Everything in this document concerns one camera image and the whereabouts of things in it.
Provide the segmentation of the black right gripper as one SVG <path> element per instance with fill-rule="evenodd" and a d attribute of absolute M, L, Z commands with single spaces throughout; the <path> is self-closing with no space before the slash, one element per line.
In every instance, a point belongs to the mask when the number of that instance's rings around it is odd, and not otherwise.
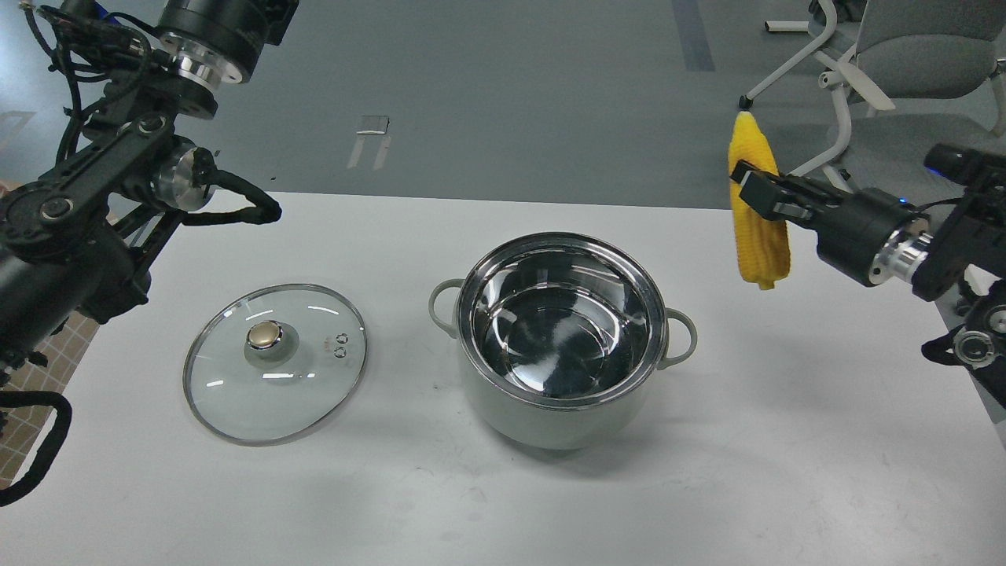
<path fill-rule="evenodd" d="M 745 160 L 734 165 L 730 179 L 766 221 L 814 223 L 818 258 L 864 287 L 891 279 L 898 247 L 931 231 L 928 214 L 877 189 L 844 193 L 809 177 L 773 175 Z"/>

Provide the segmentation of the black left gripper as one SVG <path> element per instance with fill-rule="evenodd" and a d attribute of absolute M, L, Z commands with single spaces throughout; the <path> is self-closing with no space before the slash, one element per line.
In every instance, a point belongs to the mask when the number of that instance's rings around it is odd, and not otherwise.
<path fill-rule="evenodd" d="M 155 36 L 177 75 L 201 86 L 252 79 L 266 44 L 279 46 L 298 1 L 169 1 Z"/>

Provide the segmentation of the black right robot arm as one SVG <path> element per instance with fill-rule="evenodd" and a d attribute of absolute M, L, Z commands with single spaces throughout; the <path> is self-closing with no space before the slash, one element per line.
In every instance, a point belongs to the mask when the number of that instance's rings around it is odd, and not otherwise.
<path fill-rule="evenodd" d="M 807 177 L 773 175 L 744 160 L 730 178 L 754 214 L 815 232 L 818 257 L 856 282 L 874 287 L 898 278 L 927 302 L 958 289 L 964 320 L 924 344 L 924 358 L 963 366 L 1003 402 L 1004 158 L 937 144 L 923 164 L 964 189 L 938 228 L 931 228 L 921 207 L 877 189 L 844 193 Z"/>

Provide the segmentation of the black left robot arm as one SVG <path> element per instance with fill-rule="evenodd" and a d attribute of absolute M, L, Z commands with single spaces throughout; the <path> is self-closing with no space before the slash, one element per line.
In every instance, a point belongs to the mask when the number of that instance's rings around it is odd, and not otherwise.
<path fill-rule="evenodd" d="M 2 198 L 2 376 L 45 366 L 40 343 L 72 313 L 104 323 L 148 300 L 180 226 L 265 225 L 281 206 L 182 137 L 215 91 L 252 78 L 297 1 L 169 1 L 156 25 L 97 1 L 20 9 L 71 93 L 55 164 Z"/>

